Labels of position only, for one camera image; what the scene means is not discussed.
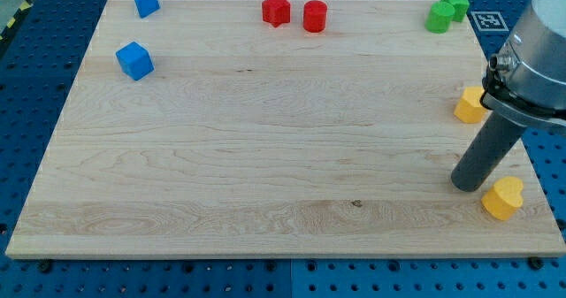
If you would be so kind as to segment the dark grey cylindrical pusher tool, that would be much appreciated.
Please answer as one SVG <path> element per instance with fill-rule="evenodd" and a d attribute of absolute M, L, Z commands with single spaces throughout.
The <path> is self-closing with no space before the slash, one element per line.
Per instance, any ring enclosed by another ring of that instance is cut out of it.
<path fill-rule="evenodd" d="M 479 189 L 524 131 L 524 126 L 492 112 L 452 171 L 453 185 L 464 192 Z"/>

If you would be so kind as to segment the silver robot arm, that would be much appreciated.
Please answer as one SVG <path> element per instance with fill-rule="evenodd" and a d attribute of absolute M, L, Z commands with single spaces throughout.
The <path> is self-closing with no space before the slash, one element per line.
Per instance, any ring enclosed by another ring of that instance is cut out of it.
<path fill-rule="evenodd" d="M 491 114 L 451 173 L 477 190 L 528 127 L 565 134 L 565 0 L 531 0 L 482 80 Z"/>

